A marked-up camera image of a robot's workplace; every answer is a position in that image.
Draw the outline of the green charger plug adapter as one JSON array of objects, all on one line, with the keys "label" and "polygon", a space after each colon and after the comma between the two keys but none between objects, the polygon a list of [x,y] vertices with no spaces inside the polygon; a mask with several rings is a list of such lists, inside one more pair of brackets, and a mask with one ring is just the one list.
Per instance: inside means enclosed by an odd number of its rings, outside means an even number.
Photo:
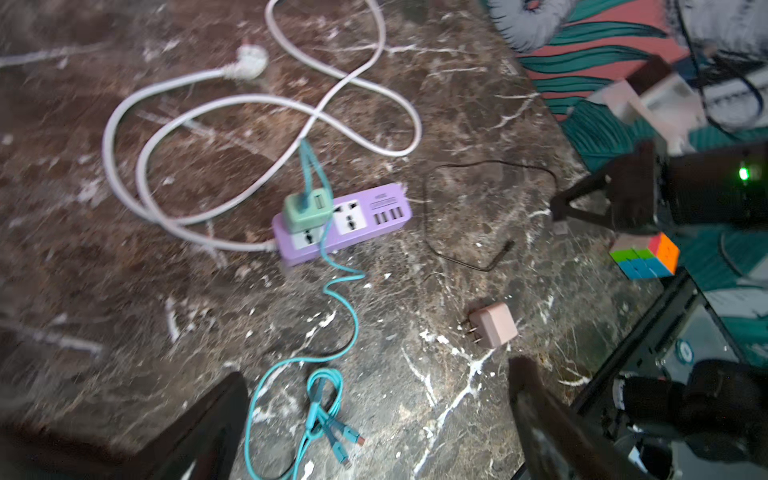
[{"label": "green charger plug adapter", "polygon": [[291,194],[283,204],[285,229],[295,234],[321,227],[332,217],[333,211],[333,197],[326,188]]}]

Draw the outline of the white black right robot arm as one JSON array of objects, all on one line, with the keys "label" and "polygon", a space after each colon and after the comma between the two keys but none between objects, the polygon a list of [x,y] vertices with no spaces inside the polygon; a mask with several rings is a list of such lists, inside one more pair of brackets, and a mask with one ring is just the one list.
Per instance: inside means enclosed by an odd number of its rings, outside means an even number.
[{"label": "white black right robot arm", "polygon": [[[645,141],[555,195],[553,220],[639,236],[676,227],[767,223],[767,145],[670,157]],[[632,465],[659,477],[727,463],[767,465],[767,372],[750,365],[682,266],[577,396],[574,412]]]}]

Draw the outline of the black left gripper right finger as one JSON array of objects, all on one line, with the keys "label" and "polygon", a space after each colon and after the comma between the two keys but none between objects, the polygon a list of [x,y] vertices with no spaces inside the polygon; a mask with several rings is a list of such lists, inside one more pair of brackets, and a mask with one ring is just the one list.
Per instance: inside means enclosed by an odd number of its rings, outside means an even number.
[{"label": "black left gripper right finger", "polygon": [[509,360],[512,415],[532,479],[647,479],[543,384],[531,358]]}]

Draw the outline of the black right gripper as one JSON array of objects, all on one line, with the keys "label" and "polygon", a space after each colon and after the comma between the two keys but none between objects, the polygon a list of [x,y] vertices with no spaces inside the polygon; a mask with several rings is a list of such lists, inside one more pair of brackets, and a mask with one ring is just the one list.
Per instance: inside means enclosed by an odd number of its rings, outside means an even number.
[{"label": "black right gripper", "polygon": [[638,225],[730,225],[767,227],[767,142],[736,144],[679,156],[660,153],[651,142],[616,159],[615,173],[589,174],[549,202],[554,228],[577,220],[612,227],[611,207],[590,209],[590,196],[604,194]]}]

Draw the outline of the pink cube block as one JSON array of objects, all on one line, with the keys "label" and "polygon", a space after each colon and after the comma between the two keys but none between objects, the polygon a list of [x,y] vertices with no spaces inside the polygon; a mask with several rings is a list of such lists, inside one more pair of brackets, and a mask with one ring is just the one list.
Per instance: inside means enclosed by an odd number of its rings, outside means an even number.
[{"label": "pink cube block", "polygon": [[466,326],[464,335],[487,349],[503,346],[519,335],[512,312],[503,301],[488,305],[470,303],[463,324]]}]

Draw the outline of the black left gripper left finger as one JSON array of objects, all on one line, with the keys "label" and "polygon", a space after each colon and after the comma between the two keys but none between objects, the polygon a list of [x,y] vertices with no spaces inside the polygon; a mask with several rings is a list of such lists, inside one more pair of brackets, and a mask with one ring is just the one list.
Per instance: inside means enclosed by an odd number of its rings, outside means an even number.
[{"label": "black left gripper left finger", "polygon": [[243,436],[248,405],[244,376],[228,374],[109,477],[227,479]]}]

